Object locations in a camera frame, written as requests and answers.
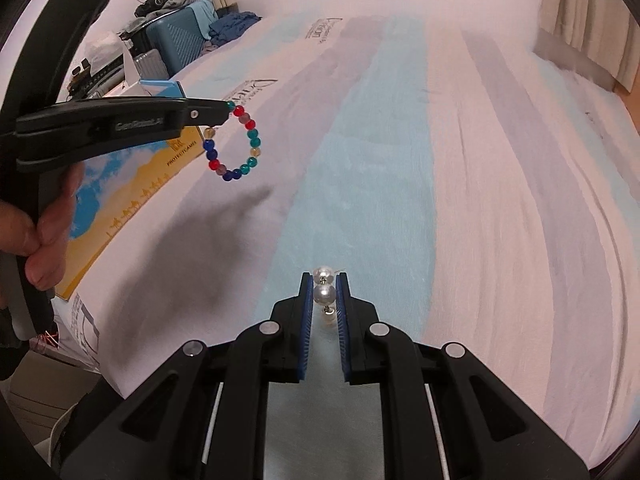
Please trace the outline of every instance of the light blue towel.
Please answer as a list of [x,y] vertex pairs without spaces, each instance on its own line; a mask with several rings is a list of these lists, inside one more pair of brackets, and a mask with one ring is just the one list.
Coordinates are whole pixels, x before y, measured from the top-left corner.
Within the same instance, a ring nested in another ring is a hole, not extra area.
[[211,0],[196,0],[189,5],[196,15],[196,21],[198,22],[198,28],[205,40],[210,40],[209,25],[218,19],[213,3]]

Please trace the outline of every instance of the gray cloth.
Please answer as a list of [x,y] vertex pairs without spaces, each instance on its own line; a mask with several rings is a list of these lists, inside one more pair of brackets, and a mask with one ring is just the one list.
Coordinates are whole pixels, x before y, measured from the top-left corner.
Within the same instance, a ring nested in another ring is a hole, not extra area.
[[142,18],[136,18],[135,20],[132,20],[131,22],[127,23],[127,25],[125,25],[120,33],[126,32],[127,34],[131,35],[142,28],[145,23],[159,18],[164,14],[168,14],[169,12],[173,12],[174,10],[186,7],[192,2],[193,0],[167,0],[164,6],[162,6],[162,9],[154,10],[153,12],[148,13],[148,15],[143,16]]

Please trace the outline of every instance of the purple stripe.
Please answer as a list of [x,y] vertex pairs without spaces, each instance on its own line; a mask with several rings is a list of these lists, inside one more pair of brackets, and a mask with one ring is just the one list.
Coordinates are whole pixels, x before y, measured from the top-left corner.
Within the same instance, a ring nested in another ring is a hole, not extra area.
[[[208,344],[235,338],[252,322],[306,167],[378,51],[384,24],[375,18],[350,20],[334,46],[263,106],[256,110],[248,103],[264,155],[246,178],[223,182],[207,171],[187,193],[144,272],[123,291],[121,311],[110,319],[117,330],[105,330],[116,338],[101,341],[100,348],[115,365],[127,369],[150,338],[164,338],[172,352],[188,338]],[[246,135],[237,132],[220,159],[239,165],[248,152]],[[153,311],[140,304],[152,304]]]
[[564,77],[566,87],[574,97],[576,104],[580,107],[580,110],[587,115],[593,125],[594,131],[598,134],[600,139],[602,139],[602,145],[604,146],[607,156],[615,165],[622,179],[629,186],[631,196],[636,200],[636,202],[640,202],[640,180],[635,176],[633,170],[626,161],[626,158],[622,155],[622,152],[620,152],[620,149],[616,146],[616,143],[604,127],[604,124],[600,119],[600,115],[598,114],[598,109],[595,107],[587,92],[584,91],[584,88],[580,83],[578,83],[574,73],[563,70],[562,76]]
[[469,53],[536,201],[554,295],[544,418],[582,457],[607,413],[613,356],[611,285],[596,222],[551,131],[490,38]]

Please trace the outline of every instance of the bed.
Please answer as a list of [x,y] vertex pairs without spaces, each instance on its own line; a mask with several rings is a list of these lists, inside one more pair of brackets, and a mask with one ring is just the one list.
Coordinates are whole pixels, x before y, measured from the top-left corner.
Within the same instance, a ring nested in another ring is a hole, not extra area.
[[[191,163],[78,286],[123,395],[329,265],[414,340],[465,344],[589,467],[629,436],[640,137],[617,96],[514,39],[417,16],[265,18],[175,79],[243,104],[262,155],[232,183]],[[236,121],[216,142],[246,158]],[[378,392],[344,384],[319,317],[306,381],[271,388],[265,478],[381,479]]]

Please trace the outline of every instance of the silver screw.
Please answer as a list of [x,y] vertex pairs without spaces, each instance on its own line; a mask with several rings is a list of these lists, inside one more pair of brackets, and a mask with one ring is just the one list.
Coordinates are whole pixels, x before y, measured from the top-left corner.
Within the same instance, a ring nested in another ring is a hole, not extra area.
[[384,323],[374,323],[369,327],[369,332],[379,337],[385,336],[389,333],[389,327]]
[[453,357],[454,359],[460,359],[466,353],[465,347],[459,343],[451,343],[447,345],[444,351],[449,357]]
[[275,321],[265,321],[260,325],[260,332],[264,335],[275,334],[278,330],[280,330],[280,325]]
[[202,352],[204,345],[200,341],[187,341],[182,347],[182,351],[189,357],[198,355]]

